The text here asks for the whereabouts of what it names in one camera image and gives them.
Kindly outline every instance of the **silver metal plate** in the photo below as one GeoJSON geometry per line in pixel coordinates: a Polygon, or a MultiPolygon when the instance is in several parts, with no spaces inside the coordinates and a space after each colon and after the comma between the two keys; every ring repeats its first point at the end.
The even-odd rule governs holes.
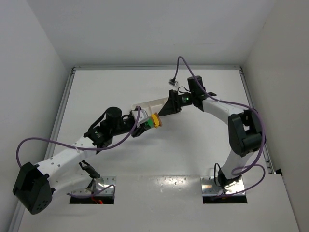
{"type": "MultiPolygon", "coordinates": [[[[201,176],[203,197],[219,196],[222,194],[232,194],[245,189],[242,178],[238,182],[226,186],[224,189],[216,186],[213,176],[201,176]]],[[[246,196],[245,192],[235,194],[235,196],[246,196]]]]}
{"type": "MultiPolygon", "coordinates": [[[[98,190],[107,187],[108,185],[115,185],[116,186],[116,176],[101,176],[101,180],[99,182],[96,182],[99,186],[98,186],[98,190]]],[[[88,188],[81,188],[81,189],[77,189],[72,191],[72,194],[74,195],[79,195],[79,196],[87,196],[91,194],[91,190],[88,188]]],[[[104,190],[103,192],[101,192],[100,194],[98,194],[98,196],[113,196],[114,195],[114,188],[110,187],[106,190],[104,190]]]]}

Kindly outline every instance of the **cable connector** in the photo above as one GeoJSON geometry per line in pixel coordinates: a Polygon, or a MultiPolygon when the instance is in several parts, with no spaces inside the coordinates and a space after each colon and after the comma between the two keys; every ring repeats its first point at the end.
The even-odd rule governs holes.
{"type": "Polygon", "coordinates": [[[168,82],[171,86],[178,88],[178,81],[174,80],[174,79],[170,79],[168,82]]]}

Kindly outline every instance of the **white table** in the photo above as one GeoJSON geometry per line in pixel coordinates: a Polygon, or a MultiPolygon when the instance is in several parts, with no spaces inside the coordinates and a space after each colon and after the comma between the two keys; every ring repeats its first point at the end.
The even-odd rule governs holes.
{"type": "MultiPolygon", "coordinates": [[[[77,70],[53,136],[58,134],[58,141],[72,144],[110,106],[125,114],[133,104],[167,97],[171,89],[167,81],[174,72],[155,68],[77,70]]],[[[239,70],[200,67],[194,72],[203,77],[207,91],[248,104],[239,70]]],[[[187,86],[189,76],[181,70],[177,79],[187,86]]],[[[227,126],[193,106],[162,118],[162,122],[163,127],[87,160],[101,175],[117,176],[114,205],[69,204],[70,198],[62,196],[38,215],[26,210],[19,232],[298,231],[278,174],[267,174],[262,184],[248,191],[247,204],[203,204],[199,177],[212,175],[214,163],[224,164],[230,151],[227,126]]],[[[54,154],[62,149],[56,146],[54,154]]],[[[259,163],[265,166],[263,157],[259,163]]],[[[261,175],[259,168],[253,168],[243,177],[245,186],[261,175]]]]}

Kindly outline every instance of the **wall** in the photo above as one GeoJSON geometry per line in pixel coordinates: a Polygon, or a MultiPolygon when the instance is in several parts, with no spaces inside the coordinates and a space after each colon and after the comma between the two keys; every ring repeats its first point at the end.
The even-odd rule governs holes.
{"type": "Polygon", "coordinates": [[[60,57],[80,64],[243,63],[275,0],[28,0],[60,57]]]}
{"type": "Polygon", "coordinates": [[[278,0],[244,65],[302,231],[309,228],[308,10],[307,0],[278,0]]]}
{"type": "MultiPolygon", "coordinates": [[[[68,70],[25,0],[0,3],[0,231],[7,231],[17,198],[15,151],[27,137],[49,137],[68,70]]],[[[43,159],[46,144],[29,142],[21,161],[43,159]]]]}

